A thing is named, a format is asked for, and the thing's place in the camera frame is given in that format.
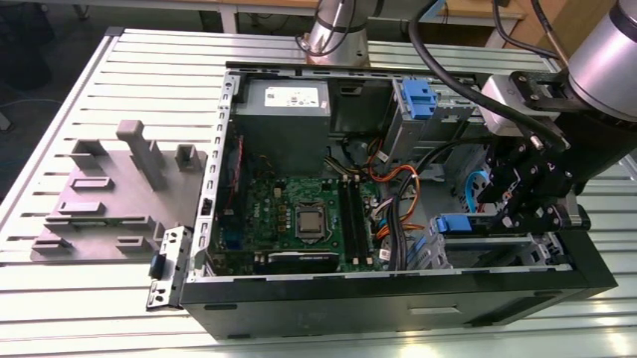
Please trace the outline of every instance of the motherboard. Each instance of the motherboard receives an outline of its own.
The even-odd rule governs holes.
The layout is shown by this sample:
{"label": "motherboard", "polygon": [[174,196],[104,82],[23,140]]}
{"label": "motherboard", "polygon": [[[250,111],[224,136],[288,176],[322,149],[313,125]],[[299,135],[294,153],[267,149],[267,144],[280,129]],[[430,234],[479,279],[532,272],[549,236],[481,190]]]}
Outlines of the motherboard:
{"label": "motherboard", "polygon": [[377,184],[351,178],[255,178],[243,230],[220,229],[215,274],[381,271],[366,220]]}

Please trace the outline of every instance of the cpu socket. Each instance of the cpu socket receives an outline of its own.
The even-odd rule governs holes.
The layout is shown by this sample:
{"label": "cpu socket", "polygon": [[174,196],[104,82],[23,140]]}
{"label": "cpu socket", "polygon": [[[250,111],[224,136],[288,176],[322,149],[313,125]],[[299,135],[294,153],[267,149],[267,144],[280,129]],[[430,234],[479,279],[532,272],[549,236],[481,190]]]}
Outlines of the cpu socket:
{"label": "cpu socket", "polygon": [[323,203],[298,203],[295,218],[296,239],[311,245],[326,238],[326,206]]}

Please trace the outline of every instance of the red wire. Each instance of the red wire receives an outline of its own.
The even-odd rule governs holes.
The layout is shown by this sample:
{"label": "red wire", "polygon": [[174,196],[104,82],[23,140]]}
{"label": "red wire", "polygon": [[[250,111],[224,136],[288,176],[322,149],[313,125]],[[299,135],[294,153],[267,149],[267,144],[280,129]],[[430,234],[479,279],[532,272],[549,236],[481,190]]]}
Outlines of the red wire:
{"label": "red wire", "polygon": [[243,157],[243,136],[239,136],[239,158],[236,160],[236,168],[235,172],[232,173],[232,182],[230,184],[230,196],[228,202],[226,203],[226,209],[230,208],[230,204],[232,203],[232,196],[235,195],[235,186],[239,180],[239,173],[240,173],[240,158]]}

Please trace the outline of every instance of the floor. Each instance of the floor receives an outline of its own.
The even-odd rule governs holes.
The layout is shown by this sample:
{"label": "floor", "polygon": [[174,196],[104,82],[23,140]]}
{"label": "floor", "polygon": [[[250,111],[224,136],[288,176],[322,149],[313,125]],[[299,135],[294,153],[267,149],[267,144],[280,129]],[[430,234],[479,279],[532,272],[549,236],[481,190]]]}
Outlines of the floor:
{"label": "floor", "polygon": [[[68,5],[49,4],[44,9],[56,34],[55,40],[41,47],[53,78],[41,88],[28,92],[17,91],[0,82],[0,107],[23,99],[63,101],[110,26],[202,31],[203,18],[207,29],[220,32],[216,13],[91,7],[89,18],[80,21]],[[255,17],[256,15],[252,18],[248,14],[239,15],[242,33],[292,36],[311,29],[311,17],[259,15],[258,23]],[[369,33],[371,40],[405,41],[398,22],[371,24]],[[29,159],[57,108],[59,104],[52,101],[28,101],[1,107],[1,113],[13,123],[13,129],[9,133],[0,134],[0,200]]]}

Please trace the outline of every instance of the green circuit board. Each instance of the green circuit board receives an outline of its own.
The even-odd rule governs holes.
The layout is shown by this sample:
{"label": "green circuit board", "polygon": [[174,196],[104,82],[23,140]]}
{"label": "green circuit board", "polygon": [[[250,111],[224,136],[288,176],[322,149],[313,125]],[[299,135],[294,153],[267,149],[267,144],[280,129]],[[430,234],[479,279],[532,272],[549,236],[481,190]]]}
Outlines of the green circuit board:
{"label": "green circuit board", "polygon": [[[361,183],[363,205],[377,198],[377,185]],[[298,207],[317,207],[325,214],[325,236],[315,242],[300,240],[296,235]],[[346,243],[341,226],[338,181],[325,178],[259,178],[248,185],[244,231],[240,250],[226,250],[228,274],[251,274],[252,253],[258,251],[329,251],[339,254],[339,271],[381,271],[373,249],[373,235],[366,222],[370,259],[369,263],[346,261]]]}

